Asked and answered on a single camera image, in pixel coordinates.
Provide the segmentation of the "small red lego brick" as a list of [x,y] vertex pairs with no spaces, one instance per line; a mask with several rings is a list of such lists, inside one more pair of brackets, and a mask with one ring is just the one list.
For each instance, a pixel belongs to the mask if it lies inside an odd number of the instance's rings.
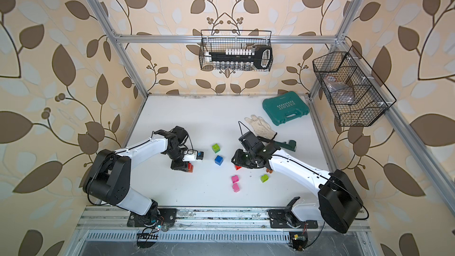
[[193,172],[193,165],[191,163],[188,164],[188,172],[192,173]]

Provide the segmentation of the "dark blue lego brick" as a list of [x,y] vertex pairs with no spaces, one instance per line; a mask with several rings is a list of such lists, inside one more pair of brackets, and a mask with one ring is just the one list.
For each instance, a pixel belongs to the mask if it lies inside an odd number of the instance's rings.
[[221,166],[222,163],[223,163],[223,158],[222,158],[221,156],[218,155],[218,156],[215,158],[214,162],[215,162],[215,164]]

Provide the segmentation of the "lime green lego brick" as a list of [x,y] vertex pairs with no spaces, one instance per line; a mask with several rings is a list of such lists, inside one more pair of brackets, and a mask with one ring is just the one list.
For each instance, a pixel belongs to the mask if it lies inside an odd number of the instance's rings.
[[220,146],[216,143],[212,146],[212,150],[214,153],[218,153],[220,151]]

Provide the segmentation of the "pink lego brick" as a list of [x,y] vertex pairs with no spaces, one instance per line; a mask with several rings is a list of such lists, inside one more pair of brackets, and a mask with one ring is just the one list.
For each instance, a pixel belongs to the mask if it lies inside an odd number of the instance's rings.
[[234,183],[233,186],[232,186],[232,188],[233,188],[233,191],[234,191],[235,193],[237,193],[237,192],[240,191],[240,187],[239,187],[238,183]]
[[239,181],[239,177],[237,175],[234,175],[231,177],[232,183],[236,184]]

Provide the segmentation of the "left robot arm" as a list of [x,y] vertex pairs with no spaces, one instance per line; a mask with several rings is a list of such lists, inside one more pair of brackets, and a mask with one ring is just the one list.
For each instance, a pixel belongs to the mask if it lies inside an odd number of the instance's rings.
[[82,185],[84,193],[140,216],[157,214],[157,202],[130,187],[132,170],[153,156],[164,154],[171,160],[171,169],[191,171],[191,163],[184,160],[188,138],[188,132],[176,126],[170,131],[153,132],[149,139],[132,147],[99,151]]

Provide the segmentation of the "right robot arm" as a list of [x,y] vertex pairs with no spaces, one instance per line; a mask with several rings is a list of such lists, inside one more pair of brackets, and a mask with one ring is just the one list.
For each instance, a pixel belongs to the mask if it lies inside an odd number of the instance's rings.
[[301,228],[308,220],[324,221],[339,233],[348,232],[363,208],[363,201],[347,174],[337,169],[329,172],[297,160],[275,141],[257,137],[251,131],[239,138],[244,147],[231,159],[235,166],[266,168],[295,180],[318,198],[318,204],[304,204],[294,197],[278,216],[291,228]]

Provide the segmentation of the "lime lego brick lower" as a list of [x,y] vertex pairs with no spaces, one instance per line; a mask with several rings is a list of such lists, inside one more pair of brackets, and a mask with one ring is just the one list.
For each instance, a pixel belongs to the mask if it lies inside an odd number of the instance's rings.
[[264,174],[264,175],[262,175],[260,177],[260,180],[261,180],[262,183],[268,181],[268,179],[269,179],[269,175],[268,174]]

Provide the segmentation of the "white work glove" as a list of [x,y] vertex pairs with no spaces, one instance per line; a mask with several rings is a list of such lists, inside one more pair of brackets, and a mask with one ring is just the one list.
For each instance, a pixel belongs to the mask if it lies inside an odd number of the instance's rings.
[[253,128],[253,131],[257,136],[273,140],[277,135],[261,116],[258,117],[253,114],[251,117],[246,117],[245,121]]

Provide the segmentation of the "black pipe wrench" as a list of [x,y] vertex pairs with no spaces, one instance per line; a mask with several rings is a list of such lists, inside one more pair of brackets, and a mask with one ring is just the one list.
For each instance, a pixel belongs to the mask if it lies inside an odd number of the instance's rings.
[[257,138],[260,141],[265,142],[265,143],[273,143],[273,144],[279,146],[282,149],[287,149],[287,150],[290,150],[292,152],[296,151],[296,141],[294,141],[294,140],[290,140],[288,142],[278,142],[278,141],[275,141],[275,140],[272,140],[272,139],[267,139],[266,137],[262,137],[262,136],[257,136]]

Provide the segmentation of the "green plastic tool case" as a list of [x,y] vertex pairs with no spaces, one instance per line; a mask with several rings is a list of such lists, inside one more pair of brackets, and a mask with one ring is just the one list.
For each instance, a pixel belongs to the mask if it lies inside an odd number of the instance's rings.
[[294,91],[263,101],[263,109],[276,126],[306,116],[310,110]]

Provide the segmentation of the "black socket holder set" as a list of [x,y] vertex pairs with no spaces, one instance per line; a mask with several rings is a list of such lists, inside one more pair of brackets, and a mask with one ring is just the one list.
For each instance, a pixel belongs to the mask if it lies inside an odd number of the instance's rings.
[[200,53],[201,69],[213,66],[216,69],[240,71],[269,71],[273,64],[273,50],[269,46],[252,46],[244,49],[225,49]]

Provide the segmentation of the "plastic bag in basket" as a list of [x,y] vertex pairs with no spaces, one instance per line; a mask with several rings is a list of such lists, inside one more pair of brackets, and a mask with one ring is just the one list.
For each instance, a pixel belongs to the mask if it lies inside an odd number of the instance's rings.
[[330,93],[331,99],[335,104],[355,103],[355,91],[352,86],[337,81],[335,77],[332,76],[325,77],[324,82]]

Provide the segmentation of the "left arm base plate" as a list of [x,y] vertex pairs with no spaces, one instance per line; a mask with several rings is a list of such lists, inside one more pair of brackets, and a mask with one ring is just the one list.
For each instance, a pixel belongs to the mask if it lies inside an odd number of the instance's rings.
[[176,208],[155,208],[151,209],[145,215],[139,215],[131,212],[127,221],[127,227],[145,228],[145,227],[165,227],[174,226],[177,216]]

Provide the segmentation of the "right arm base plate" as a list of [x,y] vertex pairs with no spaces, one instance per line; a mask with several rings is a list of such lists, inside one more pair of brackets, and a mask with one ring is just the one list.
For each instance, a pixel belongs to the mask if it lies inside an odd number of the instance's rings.
[[287,209],[270,209],[267,211],[270,226],[273,229],[317,229],[318,222],[315,220],[301,221]]

